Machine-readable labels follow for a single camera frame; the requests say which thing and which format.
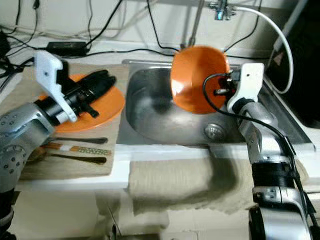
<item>power adapter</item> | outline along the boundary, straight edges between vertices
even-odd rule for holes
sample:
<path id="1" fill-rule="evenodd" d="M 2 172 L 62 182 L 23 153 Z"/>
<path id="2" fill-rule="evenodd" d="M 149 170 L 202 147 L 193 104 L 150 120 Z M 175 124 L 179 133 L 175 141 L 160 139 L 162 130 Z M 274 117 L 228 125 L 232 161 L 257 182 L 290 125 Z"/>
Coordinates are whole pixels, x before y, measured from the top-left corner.
<path id="1" fill-rule="evenodd" d="M 51 41 L 45 50 L 66 57 L 83 57 L 89 51 L 84 41 Z"/>

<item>orange bowl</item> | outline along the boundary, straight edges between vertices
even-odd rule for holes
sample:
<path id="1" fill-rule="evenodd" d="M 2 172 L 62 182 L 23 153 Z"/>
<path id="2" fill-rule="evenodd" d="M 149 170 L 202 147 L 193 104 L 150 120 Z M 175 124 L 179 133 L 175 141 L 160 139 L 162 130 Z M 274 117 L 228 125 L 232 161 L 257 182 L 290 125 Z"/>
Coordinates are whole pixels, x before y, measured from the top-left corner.
<path id="1" fill-rule="evenodd" d="M 203 94 L 202 85 L 211 74 L 229 72 L 226 56 L 218 49 L 209 46 L 188 47 L 173 58 L 171 69 L 171 92 L 173 101 L 180 108 L 196 114 L 214 113 Z M 222 86 L 215 77 L 206 85 L 210 100 L 220 108 L 226 101 L 225 96 L 214 96 L 215 89 Z"/>

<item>faucet handle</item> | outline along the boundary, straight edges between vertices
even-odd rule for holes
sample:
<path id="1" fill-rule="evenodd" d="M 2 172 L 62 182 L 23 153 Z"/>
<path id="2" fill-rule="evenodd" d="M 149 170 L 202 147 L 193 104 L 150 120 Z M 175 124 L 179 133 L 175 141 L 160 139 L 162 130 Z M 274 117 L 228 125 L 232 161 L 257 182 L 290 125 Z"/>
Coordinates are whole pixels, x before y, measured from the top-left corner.
<path id="1" fill-rule="evenodd" d="M 215 20 L 222 21 L 225 17 L 225 20 L 230 20 L 231 16 L 234 16 L 234 7 L 229 5 L 227 0 L 218 0 L 217 2 L 210 2 L 208 4 L 210 9 L 216 11 Z"/>

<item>faucet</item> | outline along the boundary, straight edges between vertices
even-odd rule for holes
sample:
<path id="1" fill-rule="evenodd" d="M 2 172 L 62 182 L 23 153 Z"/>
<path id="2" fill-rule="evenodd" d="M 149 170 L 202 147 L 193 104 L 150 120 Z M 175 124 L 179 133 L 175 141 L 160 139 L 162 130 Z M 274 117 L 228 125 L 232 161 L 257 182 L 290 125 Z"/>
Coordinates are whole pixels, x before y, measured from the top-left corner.
<path id="1" fill-rule="evenodd" d="M 196 43 L 196 34 L 199 26 L 199 21 L 202 13 L 202 9 L 204 8 L 205 0 L 199 0 L 198 8 L 195 15 L 195 20 L 193 24 L 192 34 L 189 38 L 188 47 L 192 47 Z M 210 2 L 207 5 L 210 9 L 214 9 L 216 11 L 215 20 L 222 21 L 225 17 L 225 20 L 230 20 L 231 15 L 235 13 L 232 11 L 233 8 L 229 7 L 227 0 L 218 0 L 217 2 Z"/>
<path id="2" fill-rule="evenodd" d="M 197 34 L 199 21 L 200 21 L 200 17 L 201 17 L 201 13 L 202 13 L 202 9 L 204 8 L 204 5 L 205 5 L 205 0 L 199 0 L 199 5 L 196 11 L 194 25 L 193 25 L 191 37 L 189 38 L 188 47 L 191 47 L 196 43 L 196 34 Z"/>
<path id="3" fill-rule="evenodd" d="M 235 13 L 232 11 L 232 7 L 228 5 L 228 0 L 218 0 L 217 2 L 210 2 L 208 7 L 214 9 L 215 20 L 222 21 L 225 17 L 225 20 L 230 20 L 230 17 Z"/>

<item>robotic arm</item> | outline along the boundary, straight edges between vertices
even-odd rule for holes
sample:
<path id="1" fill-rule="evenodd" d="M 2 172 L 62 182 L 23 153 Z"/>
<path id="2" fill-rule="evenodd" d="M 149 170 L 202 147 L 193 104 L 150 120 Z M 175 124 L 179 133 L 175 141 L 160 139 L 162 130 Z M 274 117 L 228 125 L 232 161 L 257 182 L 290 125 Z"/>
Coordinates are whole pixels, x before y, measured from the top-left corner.
<path id="1" fill-rule="evenodd" d="M 0 240 L 15 239 L 6 231 L 14 216 L 14 189 L 29 155 L 55 132 L 55 126 L 75 122 L 83 112 L 97 117 L 90 104 L 116 82 L 106 70 L 74 82 L 68 77 L 68 64 L 45 51 L 36 53 L 35 65 L 36 80 L 49 96 L 0 116 Z"/>
<path id="2" fill-rule="evenodd" d="M 229 113 L 260 120 L 277 129 L 277 118 L 258 103 L 263 72 L 262 63 L 242 66 L 236 93 L 228 101 L 227 109 Z M 319 228 L 313 226 L 310 230 L 307 222 L 307 206 L 312 213 L 314 208 L 308 196 L 295 188 L 292 146 L 288 147 L 289 142 L 257 122 L 239 118 L 238 127 L 247 144 L 253 200 L 257 203 L 249 210 L 251 239 L 318 239 Z"/>

